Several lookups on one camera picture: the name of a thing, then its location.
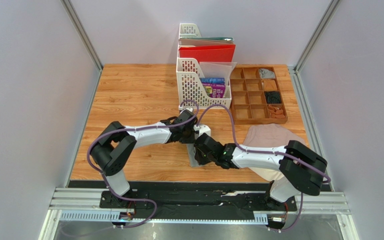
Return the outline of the grey underwear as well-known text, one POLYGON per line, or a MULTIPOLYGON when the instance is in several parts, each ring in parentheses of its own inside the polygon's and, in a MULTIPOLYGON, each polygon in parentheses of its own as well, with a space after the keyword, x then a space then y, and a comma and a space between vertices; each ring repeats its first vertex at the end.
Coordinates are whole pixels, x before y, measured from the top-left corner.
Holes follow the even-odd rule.
POLYGON ((201 158, 194 144, 188 143, 186 144, 186 148, 187 148, 187 153, 189 157, 189 165, 192 168, 201 167, 209 163, 209 161, 201 158))

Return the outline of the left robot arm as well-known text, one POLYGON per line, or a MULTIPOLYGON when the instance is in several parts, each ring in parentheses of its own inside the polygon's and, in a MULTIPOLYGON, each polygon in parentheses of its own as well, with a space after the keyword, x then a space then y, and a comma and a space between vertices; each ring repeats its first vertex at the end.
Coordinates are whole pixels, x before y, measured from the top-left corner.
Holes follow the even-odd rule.
POLYGON ((109 189, 118 196, 130 190, 124 167, 133 150, 168 143, 190 144, 194 140, 197 115, 182 110, 179 116, 138 127, 110 123, 87 150, 87 161, 103 177, 109 189))

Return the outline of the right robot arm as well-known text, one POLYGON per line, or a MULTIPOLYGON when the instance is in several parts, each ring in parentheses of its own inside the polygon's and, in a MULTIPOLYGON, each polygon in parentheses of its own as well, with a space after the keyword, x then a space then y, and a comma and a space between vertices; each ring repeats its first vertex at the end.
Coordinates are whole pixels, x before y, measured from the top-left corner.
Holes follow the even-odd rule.
POLYGON ((267 198, 280 203, 299 193, 318 196, 328 165, 302 138, 274 123, 251 126, 242 144, 221 144, 202 133, 194 147, 199 165, 213 162, 223 169, 248 168, 270 181, 267 198))

